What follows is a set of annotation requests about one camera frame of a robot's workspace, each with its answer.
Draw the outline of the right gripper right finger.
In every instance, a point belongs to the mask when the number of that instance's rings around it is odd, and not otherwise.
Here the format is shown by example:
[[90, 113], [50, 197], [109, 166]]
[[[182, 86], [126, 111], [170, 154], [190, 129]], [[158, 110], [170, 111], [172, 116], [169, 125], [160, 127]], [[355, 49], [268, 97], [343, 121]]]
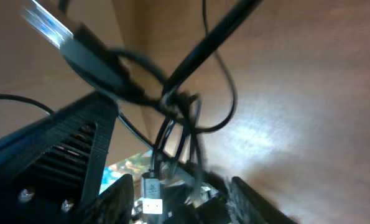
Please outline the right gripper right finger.
[[226, 208], [231, 223], [296, 224], [240, 177], [233, 177], [228, 185]]

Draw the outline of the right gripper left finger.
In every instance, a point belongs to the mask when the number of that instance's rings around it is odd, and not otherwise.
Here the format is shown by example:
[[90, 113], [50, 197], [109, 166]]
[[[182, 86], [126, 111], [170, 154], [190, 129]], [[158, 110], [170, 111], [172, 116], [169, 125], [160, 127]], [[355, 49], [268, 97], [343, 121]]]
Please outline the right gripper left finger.
[[128, 224], [134, 205], [131, 174], [124, 174], [87, 207], [75, 215], [75, 223]]

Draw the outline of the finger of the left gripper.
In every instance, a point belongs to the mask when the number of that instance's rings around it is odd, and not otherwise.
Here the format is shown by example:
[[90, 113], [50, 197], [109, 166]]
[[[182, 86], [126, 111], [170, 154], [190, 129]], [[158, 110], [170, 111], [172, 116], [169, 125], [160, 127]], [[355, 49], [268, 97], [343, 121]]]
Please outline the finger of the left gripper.
[[0, 223], [68, 223], [99, 188], [118, 115], [98, 92], [0, 139]]

